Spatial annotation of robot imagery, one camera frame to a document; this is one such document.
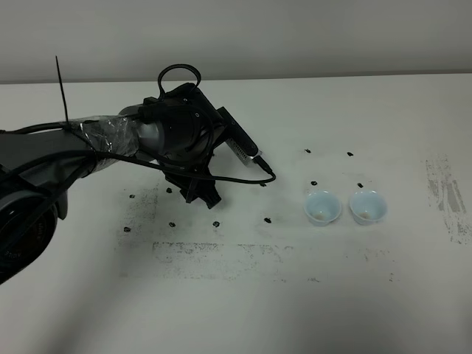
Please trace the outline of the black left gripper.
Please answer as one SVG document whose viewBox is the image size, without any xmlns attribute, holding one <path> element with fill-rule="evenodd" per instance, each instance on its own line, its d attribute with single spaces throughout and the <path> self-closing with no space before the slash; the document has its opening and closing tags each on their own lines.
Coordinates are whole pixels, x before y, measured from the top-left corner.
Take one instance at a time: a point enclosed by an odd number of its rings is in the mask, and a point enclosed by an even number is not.
<svg viewBox="0 0 472 354">
<path fill-rule="evenodd" d="M 142 103 L 142 154 L 163 167 L 188 204 L 199 198 L 208 209 L 221 201 L 209 171 L 217 114 L 194 83 Z"/>
</svg>

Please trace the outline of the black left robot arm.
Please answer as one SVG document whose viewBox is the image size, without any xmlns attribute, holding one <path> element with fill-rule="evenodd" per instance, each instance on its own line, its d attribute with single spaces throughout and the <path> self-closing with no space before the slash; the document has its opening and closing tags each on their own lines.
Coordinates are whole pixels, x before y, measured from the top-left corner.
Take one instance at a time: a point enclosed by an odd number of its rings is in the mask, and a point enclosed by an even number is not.
<svg viewBox="0 0 472 354">
<path fill-rule="evenodd" d="M 229 122 L 192 83 L 111 116 L 1 133 L 1 280 L 33 263 L 68 214 L 77 180 L 115 162 L 154 164 L 189 200 L 220 196 L 209 171 Z"/>
</svg>

